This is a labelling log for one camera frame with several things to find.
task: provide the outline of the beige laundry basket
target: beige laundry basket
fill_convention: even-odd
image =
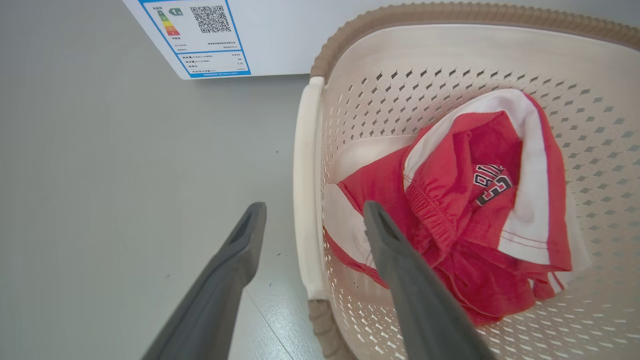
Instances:
[[[502,359],[640,359],[640,31],[517,6],[367,12],[323,47],[300,102],[294,209],[310,319],[328,359],[406,359],[390,293],[324,242],[322,190],[480,94],[547,112],[593,266],[556,298],[479,328]]]

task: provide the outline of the sticker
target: sticker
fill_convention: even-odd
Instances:
[[[192,78],[251,75],[226,0],[138,0]]]

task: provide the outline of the color rating bar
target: color rating bar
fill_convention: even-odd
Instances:
[[[171,21],[169,21],[169,18],[162,12],[162,10],[158,10],[158,16],[160,16],[160,21],[162,21],[162,25],[164,26],[167,35],[170,37],[180,35],[178,30],[175,29]]]

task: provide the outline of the white stripe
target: white stripe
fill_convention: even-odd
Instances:
[[[503,230],[529,239],[533,243],[546,243],[549,229],[549,191],[545,142],[537,109],[518,90],[497,90],[479,96],[450,112],[435,124],[407,156],[403,170],[404,188],[411,184],[416,171],[449,133],[456,117],[462,113],[496,111],[507,113],[513,129],[522,139],[520,181],[515,205]],[[549,264],[548,251],[532,248],[529,243],[521,245],[501,237],[498,250],[514,258]]]
[[[549,284],[551,284],[551,288],[554,290],[554,293],[559,293],[560,291],[562,291],[562,288],[560,287],[560,285],[558,285],[558,282],[554,277],[554,273],[548,272],[547,279],[549,279]]]
[[[571,249],[571,266],[572,270],[567,272],[556,272],[556,277],[564,288],[567,284],[580,272],[591,266],[591,257],[584,243],[584,238],[580,232],[580,224],[576,217],[577,210],[575,208],[575,200],[573,195],[566,190],[566,214],[564,221],[566,222],[567,238],[569,240],[569,249]]]
[[[323,224],[329,236],[347,255],[376,268],[372,256],[371,263],[367,263],[371,246],[365,234],[364,219],[336,184],[326,184],[323,189]]]

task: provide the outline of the floor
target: floor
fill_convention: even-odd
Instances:
[[[120,1],[3,5],[0,47],[1,359],[139,359],[254,201],[229,358],[322,358],[293,230],[306,76],[180,80]]]

